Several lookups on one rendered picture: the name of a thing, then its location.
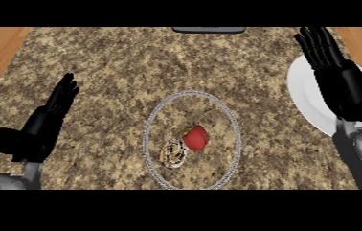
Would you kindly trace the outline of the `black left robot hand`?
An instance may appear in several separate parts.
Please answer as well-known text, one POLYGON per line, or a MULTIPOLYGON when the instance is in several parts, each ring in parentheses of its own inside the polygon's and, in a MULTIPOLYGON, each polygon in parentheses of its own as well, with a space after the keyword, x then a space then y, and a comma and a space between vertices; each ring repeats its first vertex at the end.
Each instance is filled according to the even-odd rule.
POLYGON ((73 74, 66 73, 21 129, 0 127, 0 153, 8 154, 14 162, 42 163, 47 159, 78 92, 73 74))

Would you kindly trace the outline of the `red bell pepper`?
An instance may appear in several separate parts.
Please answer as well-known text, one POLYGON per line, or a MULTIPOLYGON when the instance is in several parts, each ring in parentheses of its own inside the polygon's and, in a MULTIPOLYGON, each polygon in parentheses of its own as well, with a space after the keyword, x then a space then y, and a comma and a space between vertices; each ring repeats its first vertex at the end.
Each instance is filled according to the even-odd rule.
POLYGON ((181 141, 191 151, 200 150, 209 142, 205 129, 200 126, 184 128, 181 130, 181 141))

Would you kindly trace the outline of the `round brown patterned pastry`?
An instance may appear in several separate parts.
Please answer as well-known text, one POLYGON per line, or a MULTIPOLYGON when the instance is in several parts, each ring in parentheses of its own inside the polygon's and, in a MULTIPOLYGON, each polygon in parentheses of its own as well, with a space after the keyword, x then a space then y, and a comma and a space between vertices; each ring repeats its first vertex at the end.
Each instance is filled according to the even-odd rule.
POLYGON ((185 158, 185 147, 181 140, 168 141, 159 150, 159 162, 168 169, 175 169, 181 166, 185 158))

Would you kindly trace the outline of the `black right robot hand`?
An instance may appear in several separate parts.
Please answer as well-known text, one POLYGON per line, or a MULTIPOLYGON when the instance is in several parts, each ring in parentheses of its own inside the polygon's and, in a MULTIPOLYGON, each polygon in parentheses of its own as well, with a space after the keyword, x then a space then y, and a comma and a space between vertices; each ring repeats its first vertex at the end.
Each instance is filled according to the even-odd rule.
POLYGON ((339 119, 362 122, 362 70, 344 58, 324 27, 301 27, 293 35, 299 44, 323 102, 339 119))

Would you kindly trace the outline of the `round transparent grey-rimmed placemat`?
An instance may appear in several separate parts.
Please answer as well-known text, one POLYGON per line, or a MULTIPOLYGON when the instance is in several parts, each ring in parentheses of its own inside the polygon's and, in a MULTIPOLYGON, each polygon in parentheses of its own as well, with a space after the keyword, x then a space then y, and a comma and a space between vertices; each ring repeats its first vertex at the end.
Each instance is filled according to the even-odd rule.
POLYGON ((153 108, 149 116, 147 116, 147 122, 146 122, 146 126, 143 129, 143 157, 144 157, 144 162, 146 162, 146 166, 147 166, 147 171, 150 173, 150 176, 153 178, 153 180, 156 181, 156 183, 159 184, 159 186, 165 189, 165 190, 184 190, 177 188, 160 176, 160 174, 157 173, 156 169, 153 168, 152 162, 150 162, 150 156, 149 156, 149 149, 147 149, 147 137, 149 137, 149 127, 153 121, 153 118, 160 110, 160 108, 163 107, 163 105, 166 104, 166 102, 172 101, 175 98, 184 97, 184 96, 199 96, 203 97, 209 100, 212 100, 218 107, 221 108, 230 124, 231 124, 231 128, 233 128, 233 133, 234 133, 234 153, 233 153, 233 161, 231 161, 231 165, 228 167, 228 170, 225 172, 225 174, 222 175, 222 177, 218 179, 218 181, 215 182, 214 185, 208 186, 205 189, 202 190, 218 190, 224 184, 228 182, 230 177, 233 176, 233 173, 237 169, 237 165, 239 165, 239 160, 240 160, 240 156, 242 156, 242 135, 240 135, 240 129, 239 129, 239 125, 237 125, 237 121, 234 118, 234 115, 228 109, 228 107, 225 106, 225 104, 221 102, 221 100, 218 99, 218 97, 215 97, 212 94, 206 93, 205 91, 199 91, 199 90, 183 90, 174 94, 171 94, 169 96, 166 96, 166 98, 157 103, 156 107, 153 108))

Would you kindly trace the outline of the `dark grey flat appliance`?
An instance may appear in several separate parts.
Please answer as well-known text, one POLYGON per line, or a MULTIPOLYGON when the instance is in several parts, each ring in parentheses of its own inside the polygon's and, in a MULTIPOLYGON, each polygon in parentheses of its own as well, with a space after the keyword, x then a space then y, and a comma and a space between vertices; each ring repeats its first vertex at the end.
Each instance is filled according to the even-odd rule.
POLYGON ((246 27, 171 27, 171 29, 183 34, 239 34, 246 27))

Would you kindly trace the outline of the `white plate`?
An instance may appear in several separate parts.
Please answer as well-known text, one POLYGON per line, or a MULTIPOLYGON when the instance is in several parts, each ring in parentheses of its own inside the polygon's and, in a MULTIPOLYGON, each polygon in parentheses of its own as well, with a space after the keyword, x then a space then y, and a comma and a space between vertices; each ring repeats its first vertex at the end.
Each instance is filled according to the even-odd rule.
POLYGON ((305 120, 317 130, 332 136, 336 131, 336 116, 323 102, 313 70, 304 56, 298 56, 289 65, 286 87, 292 102, 305 120))

